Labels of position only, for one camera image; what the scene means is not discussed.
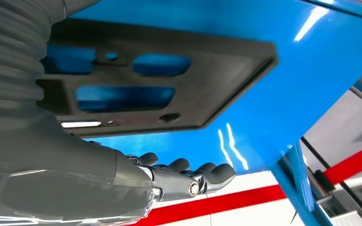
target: black cable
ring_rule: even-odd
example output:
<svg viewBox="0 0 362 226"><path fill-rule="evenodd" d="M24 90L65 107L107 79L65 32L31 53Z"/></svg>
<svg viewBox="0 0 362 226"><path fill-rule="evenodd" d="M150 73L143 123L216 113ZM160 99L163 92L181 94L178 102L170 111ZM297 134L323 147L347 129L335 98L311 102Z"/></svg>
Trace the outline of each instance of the black cable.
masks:
<svg viewBox="0 0 362 226"><path fill-rule="evenodd" d="M320 161L320 163L326 168L329 169L331 166L322 158L322 156L314 149L314 147L306 140L305 137L300 138L303 144L309 149L309 151Z"/></svg>

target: metal frame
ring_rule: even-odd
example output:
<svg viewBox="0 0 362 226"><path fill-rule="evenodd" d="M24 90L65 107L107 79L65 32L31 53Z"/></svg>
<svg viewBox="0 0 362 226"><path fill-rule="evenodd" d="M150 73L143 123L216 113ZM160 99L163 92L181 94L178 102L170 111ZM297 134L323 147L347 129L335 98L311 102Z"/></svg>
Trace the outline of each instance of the metal frame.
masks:
<svg viewBox="0 0 362 226"><path fill-rule="evenodd" d="M331 166L321 157L321 155L315 150L315 148L304 138L302 137L301 140L307 146L309 151L320 161L320 163L326 168L329 169ZM357 206L362 210L362 200L353 192L353 190L345 183L339 183L341 187L346 191L349 197L357 204Z"/></svg>
<svg viewBox="0 0 362 226"><path fill-rule="evenodd" d="M315 202L300 144L295 144L271 172L307 226L332 226L329 217Z"/></svg>

